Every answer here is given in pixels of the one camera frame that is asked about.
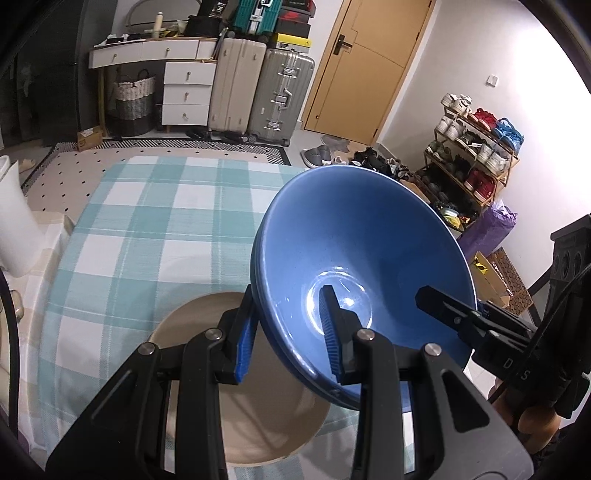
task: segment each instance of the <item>white sneaker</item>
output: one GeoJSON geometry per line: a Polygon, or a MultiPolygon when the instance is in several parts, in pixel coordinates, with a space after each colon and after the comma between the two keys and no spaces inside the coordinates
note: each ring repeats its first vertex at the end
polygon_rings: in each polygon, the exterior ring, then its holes
{"type": "Polygon", "coordinates": [[[450,108],[455,100],[457,100],[457,95],[446,93],[441,99],[441,104],[447,108],[450,108]]]}
{"type": "Polygon", "coordinates": [[[338,155],[333,158],[333,161],[330,162],[331,165],[349,165],[349,162],[347,162],[346,160],[342,159],[341,157],[339,157],[338,155]]]}
{"type": "Polygon", "coordinates": [[[505,171],[507,159],[501,157],[497,152],[493,152],[491,156],[484,162],[484,165],[487,166],[487,168],[498,177],[505,171]]]}
{"type": "Polygon", "coordinates": [[[491,154],[492,148],[488,144],[483,143],[480,146],[480,150],[478,152],[478,155],[476,156],[476,159],[480,163],[484,164],[491,157],[491,154]]]}
{"type": "Polygon", "coordinates": [[[468,95],[460,95],[454,102],[450,109],[459,115],[467,115],[472,105],[472,99],[468,95]]]}
{"type": "Polygon", "coordinates": [[[462,122],[454,120],[445,132],[445,136],[453,142],[456,138],[464,134],[464,129],[465,127],[462,122]]]}
{"type": "Polygon", "coordinates": [[[443,135],[446,132],[446,130],[448,129],[448,127],[452,124],[452,122],[453,122],[453,117],[443,115],[441,120],[439,120],[439,123],[435,127],[435,130],[437,130],[439,133],[441,133],[443,135]]]}

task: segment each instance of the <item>rug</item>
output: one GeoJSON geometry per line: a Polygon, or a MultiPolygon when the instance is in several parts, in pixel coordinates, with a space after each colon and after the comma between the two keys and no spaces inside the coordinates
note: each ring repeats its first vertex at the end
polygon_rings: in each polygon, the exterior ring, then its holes
{"type": "Polygon", "coordinates": [[[66,213],[77,222],[105,171],[137,155],[201,157],[290,165],[283,147],[260,144],[233,145],[185,138],[104,140],[84,152],[75,143],[53,147],[21,185],[33,211],[66,213]]]}

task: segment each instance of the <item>suitcase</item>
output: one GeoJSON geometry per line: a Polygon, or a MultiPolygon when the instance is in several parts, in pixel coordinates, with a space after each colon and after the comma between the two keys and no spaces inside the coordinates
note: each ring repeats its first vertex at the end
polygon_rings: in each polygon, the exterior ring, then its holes
{"type": "Polygon", "coordinates": [[[217,60],[207,126],[243,135],[267,47],[251,40],[226,38],[217,60]]]}
{"type": "Polygon", "coordinates": [[[234,28],[250,35],[273,32],[281,0],[241,0],[234,18],[234,28]]]}
{"type": "Polygon", "coordinates": [[[248,141],[260,138],[289,146],[313,72],[310,57],[267,50],[248,122],[248,141]]]}

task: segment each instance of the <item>teal suitcase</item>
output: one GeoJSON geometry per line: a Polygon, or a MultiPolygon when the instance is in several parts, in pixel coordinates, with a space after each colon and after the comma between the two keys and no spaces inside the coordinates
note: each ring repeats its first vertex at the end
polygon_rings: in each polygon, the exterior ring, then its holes
{"type": "Polygon", "coordinates": [[[241,0],[234,28],[250,35],[270,34],[275,29],[281,0],[241,0]]]}

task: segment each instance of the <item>cable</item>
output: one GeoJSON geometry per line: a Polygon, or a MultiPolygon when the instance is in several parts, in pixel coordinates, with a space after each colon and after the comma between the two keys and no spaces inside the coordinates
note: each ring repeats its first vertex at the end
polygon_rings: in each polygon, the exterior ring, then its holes
{"type": "Polygon", "coordinates": [[[491,397],[488,399],[489,403],[492,404],[499,399],[499,397],[507,389],[508,384],[514,380],[514,378],[517,376],[517,373],[519,373],[521,369],[525,366],[525,363],[529,360],[531,354],[534,352],[534,349],[538,346],[538,343],[540,342],[542,335],[550,326],[550,323],[556,316],[558,309],[565,301],[566,297],[569,296],[574,285],[578,281],[582,280],[589,272],[591,272],[591,264],[587,265],[584,269],[577,273],[570,282],[566,284],[564,290],[560,292],[560,295],[558,295],[558,298],[554,301],[554,304],[548,310],[548,314],[544,317],[544,320],[542,320],[542,323],[540,323],[540,326],[535,331],[534,336],[531,338],[529,344],[523,351],[523,355],[521,355],[519,363],[515,363],[515,367],[511,369],[511,372],[509,372],[507,379],[503,383],[501,383],[499,385],[499,388],[497,388],[493,392],[491,397]]]}
{"type": "Polygon", "coordinates": [[[8,326],[8,349],[10,351],[10,376],[8,377],[8,427],[18,438],[18,386],[21,377],[21,353],[18,342],[17,315],[14,312],[12,295],[4,272],[0,268],[0,300],[6,312],[8,326]]]}

